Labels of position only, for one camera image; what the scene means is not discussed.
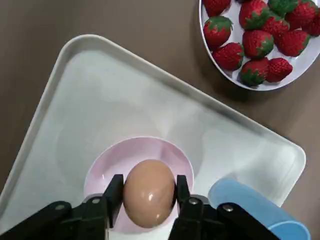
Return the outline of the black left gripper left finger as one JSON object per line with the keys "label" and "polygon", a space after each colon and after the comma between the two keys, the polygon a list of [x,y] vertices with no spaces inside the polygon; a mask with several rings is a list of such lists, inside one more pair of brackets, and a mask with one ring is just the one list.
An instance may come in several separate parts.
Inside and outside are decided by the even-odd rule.
{"label": "black left gripper left finger", "polygon": [[106,240],[123,203],[124,177],[115,174],[103,193],[78,206],[55,201],[2,233],[2,240]]}

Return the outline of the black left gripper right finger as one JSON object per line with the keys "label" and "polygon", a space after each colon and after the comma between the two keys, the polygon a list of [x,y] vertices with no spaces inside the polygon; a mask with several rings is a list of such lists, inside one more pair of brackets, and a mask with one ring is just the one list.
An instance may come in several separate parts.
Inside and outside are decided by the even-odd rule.
{"label": "black left gripper right finger", "polygon": [[170,240],[277,240],[246,210],[233,202],[214,208],[203,195],[190,194],[185,175],[176,177],[174,196],[178,217],[171,228]]}

